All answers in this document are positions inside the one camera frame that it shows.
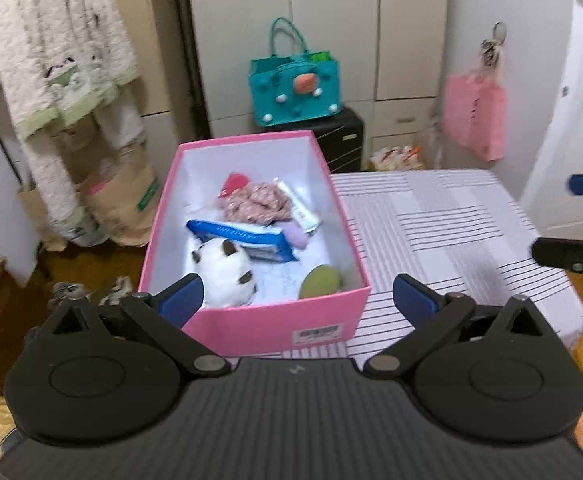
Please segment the teal felt handbag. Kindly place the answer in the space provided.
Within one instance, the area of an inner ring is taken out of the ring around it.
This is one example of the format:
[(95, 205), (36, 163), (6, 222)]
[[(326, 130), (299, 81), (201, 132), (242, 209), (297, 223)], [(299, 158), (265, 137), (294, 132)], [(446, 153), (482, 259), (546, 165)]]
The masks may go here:
[[(286, 26), (300, 52), (276, 51), (275, 36)], [(340, 64), (328, 51), (312, 51), (300, 30), (284, 16), (275, 18), (269, 32), (270, 55), (250, 61), (252, 114), (261, 128), (305, 122), (341, 112)]]

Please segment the pink paper bag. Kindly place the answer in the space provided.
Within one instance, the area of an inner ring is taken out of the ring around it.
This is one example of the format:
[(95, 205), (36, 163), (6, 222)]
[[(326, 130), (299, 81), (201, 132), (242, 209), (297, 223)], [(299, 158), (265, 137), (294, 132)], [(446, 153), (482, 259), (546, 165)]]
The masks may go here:
[(508, 100), (492, 76), (449, 76), (445, 81), (442, 131), (485, 162), (505, 153)]

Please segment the pink plush strawberry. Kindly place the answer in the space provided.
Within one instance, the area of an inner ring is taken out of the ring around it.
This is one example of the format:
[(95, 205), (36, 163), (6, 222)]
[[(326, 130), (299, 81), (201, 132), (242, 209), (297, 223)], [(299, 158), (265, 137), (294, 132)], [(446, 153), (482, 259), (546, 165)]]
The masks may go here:
[(246, 174), (231, 172), (222, 185), (220, 197), (231, 196), (235, 191), (241, 190), (246, 185), (249, 185), (249, 182), (250, 179)]

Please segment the white brown plush dog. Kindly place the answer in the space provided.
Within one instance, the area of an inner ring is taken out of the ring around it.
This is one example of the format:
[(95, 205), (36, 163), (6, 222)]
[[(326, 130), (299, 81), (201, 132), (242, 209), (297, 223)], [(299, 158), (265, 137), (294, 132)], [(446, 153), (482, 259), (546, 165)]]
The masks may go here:
[(204, 285), (208, 308), (247, 306), (257, 292), (252, 260), (246, 250), (226, 238), (214, 237), (191, 252), (194, 272)]

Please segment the grey sandals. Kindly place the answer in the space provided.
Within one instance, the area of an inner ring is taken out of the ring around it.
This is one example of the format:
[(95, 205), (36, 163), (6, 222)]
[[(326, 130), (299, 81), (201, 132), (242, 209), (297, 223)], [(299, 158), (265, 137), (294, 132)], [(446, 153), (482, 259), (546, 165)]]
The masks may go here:
[(109, 288), (100, 290), (86, 288), (81, 283), (58, 282), (52, 287), (52, 296), (48, 301), (48, 309), (53, 311), (65, 300), (87, 299), (99, 306), (116, 306), (122, 298), (130, 296), (133, 292), (132, 282), (128, 276), (118, 276), (114, 284)]

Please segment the white door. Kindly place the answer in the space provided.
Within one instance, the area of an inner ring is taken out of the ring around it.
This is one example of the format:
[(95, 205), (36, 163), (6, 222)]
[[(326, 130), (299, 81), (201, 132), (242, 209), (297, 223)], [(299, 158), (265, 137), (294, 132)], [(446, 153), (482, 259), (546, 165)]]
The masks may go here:
[(520, 199), (542, 235), (583, 240), (583, 196), (568, 189), (574, 174), (583, 174), (583, 0), (573, 3), (553, 118)]

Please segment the purple plush toy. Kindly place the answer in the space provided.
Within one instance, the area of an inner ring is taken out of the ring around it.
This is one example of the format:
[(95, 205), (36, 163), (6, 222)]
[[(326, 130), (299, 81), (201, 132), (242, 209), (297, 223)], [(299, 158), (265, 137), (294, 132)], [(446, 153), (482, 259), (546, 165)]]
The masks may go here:
[(278, 225), (287, 243), (300, 250), (305, 250), (309, 244), (309, 235), (295, 221), (283, 221)]

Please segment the blue wet wipes pack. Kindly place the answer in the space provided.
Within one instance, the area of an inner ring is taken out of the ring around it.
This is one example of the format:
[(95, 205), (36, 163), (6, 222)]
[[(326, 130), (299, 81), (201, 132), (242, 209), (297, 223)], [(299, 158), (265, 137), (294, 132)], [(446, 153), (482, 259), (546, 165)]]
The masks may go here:
[(213, 238), (224, 238), (242, 246), (252, 259), (280, 263), (298, 260), (293, 246), (287, 243), (281, 229), (275, 228), (275, 226), (188, 220), (186, 227), (202, 243)]

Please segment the green makeup sponge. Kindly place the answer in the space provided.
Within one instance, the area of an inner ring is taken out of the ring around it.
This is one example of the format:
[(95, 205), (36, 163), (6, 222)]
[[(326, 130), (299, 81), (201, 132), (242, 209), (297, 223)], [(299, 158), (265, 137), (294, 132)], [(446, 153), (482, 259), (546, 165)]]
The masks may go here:
[(302, 281), (299, 299), (310, 299), (338, 294), (342, 289), (342, 276), (336, 266), (321, 264)]

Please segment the cream fleece jacket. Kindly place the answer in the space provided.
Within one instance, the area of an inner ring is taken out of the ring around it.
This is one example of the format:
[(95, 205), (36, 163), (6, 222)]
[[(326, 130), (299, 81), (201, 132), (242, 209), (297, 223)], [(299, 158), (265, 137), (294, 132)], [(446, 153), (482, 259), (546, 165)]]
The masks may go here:
[(140, 71), (115, 0), (0, 0), (0, 76), (12, 124), (53, 231), (105, 242), (57, 136), (94, 118), (117, 152), (144, 140), (129, 88)]

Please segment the beige wardrobe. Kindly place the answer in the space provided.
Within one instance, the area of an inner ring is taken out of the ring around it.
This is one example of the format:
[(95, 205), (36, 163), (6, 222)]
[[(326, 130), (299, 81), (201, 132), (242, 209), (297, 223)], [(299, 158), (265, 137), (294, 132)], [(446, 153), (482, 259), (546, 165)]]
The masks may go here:
[(159, 174), (177, 147), (256, 130), (249, 63), (305, 43), (340, 64), (343, 104), (364, 122), (363, 148), (411, 143), (433, 116), (448, 0), (116, 0), (138, 54), (134, 85)]

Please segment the brown paper bag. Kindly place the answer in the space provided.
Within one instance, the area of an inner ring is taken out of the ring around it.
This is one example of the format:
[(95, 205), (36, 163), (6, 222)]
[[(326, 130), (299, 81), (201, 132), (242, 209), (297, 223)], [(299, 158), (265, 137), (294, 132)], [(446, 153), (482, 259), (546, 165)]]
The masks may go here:
[(143, 145), (127, 148), (116, 162), (103, 160), (79, 186), (84, 207), (74, 230), (52, 226), (39, 191), (30, 184), (17, 193), (28, 219), (48, 252), (68, 244), (93, 247), (111, 240), (119, 246), (143, 247), (157, 214), (162, 185)]

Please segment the pink floral scrunchie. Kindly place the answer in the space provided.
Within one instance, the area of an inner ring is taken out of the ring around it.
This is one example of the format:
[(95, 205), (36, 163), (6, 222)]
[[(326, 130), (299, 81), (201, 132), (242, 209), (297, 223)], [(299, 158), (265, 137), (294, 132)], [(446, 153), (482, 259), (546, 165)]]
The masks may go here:
[(221, 198), (220, 204), (229, 222), (268, 226), (293, 218), (290, 198), (273, 183), (248, 183)]

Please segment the flat white packet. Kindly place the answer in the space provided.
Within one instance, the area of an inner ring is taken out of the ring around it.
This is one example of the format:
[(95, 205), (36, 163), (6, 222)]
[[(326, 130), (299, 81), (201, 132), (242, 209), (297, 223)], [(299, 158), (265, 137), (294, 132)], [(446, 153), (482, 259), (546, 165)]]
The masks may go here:
[(302, 197), (285, 181), (274, 180), (275, 186), (290, 199), (290, 211), (293, 220), (305, 231), (313, 235), (320, 228), (321, 219), (308, 207)]

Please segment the black suitcase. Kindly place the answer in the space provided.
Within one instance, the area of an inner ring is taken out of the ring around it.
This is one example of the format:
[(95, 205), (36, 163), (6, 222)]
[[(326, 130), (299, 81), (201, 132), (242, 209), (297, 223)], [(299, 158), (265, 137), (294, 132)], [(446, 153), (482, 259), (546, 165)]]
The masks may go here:
[(265, 132), (311, 130), (332, 174), (359, 172), (362, 166), (365, 125), (349, 107), (333, 116), (265, 128)]

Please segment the striped pink tablecloth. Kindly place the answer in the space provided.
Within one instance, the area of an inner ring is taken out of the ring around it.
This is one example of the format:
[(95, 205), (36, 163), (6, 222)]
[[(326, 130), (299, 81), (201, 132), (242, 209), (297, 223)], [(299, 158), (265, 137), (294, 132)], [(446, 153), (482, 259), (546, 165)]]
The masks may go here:
[(538, 232), (517, 200), (487, 170), (354, 172), (331, 176), (371, 293), (350, 338), (334, 323), (293, 344), (258, 344), (253, 356), (336, 358), (363, 363), (399, 341), (412, 324), (393, 305), (393, 280), (406, 273), (444, 295), (478, 304), (531, 299), (568, 350), (583, 333), (583, 304), (565, 272), (530, 255)]

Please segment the floral gift bag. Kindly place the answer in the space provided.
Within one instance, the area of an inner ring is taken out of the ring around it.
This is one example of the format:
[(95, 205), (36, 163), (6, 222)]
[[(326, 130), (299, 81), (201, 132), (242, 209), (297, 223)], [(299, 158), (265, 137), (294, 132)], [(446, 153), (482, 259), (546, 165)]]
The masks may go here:
[(380, 148), (373, 153), (369, 164), (375, 171), (410, 171), (426, 168), (418, 145)]

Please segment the printed paper sheet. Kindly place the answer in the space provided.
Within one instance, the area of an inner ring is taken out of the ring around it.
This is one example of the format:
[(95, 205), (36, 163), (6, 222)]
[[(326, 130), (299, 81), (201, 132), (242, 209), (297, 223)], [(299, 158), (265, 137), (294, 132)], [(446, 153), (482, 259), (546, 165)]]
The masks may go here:
[(288, 262), (252, 261), (258, 288), (252, 306), (296, 300), (307, 275), (321, 264), (331, 264), (326, 245), (320, 240), (310, 240), (307, 248), (295, 249), (293, 255), (296, 260)]

